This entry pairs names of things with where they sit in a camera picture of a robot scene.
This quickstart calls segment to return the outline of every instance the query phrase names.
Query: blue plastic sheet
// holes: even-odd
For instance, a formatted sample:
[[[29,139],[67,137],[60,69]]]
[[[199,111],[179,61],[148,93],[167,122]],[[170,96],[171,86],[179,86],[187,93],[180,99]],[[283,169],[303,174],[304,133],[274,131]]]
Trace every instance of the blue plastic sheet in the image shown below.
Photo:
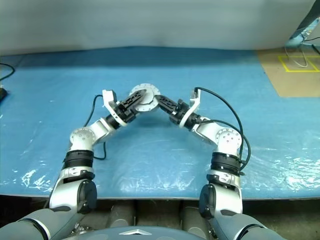
[[[94,95],[113,89],[121,100],[151,83],[174,101],[188,102],[201,86],[230,102],[252,147],[241,177],[244,199],[320,196],[320,100],[279,97],[253,51],[127,47],[1,61],[17,71],[3,81],[10,94],[1,102],[0,194],[48,196],[69,135],[86,121]],[[109,114],[102,105],[97,102],[92,122]],[[206,93],[198,113],[236,124]],[[198,198],[215,148],[160,109],[120,128],[106,147],[107,159],[94,162],[94,181],[99,198],[119,199]],[[102,145],[95,154],[103,155]]]

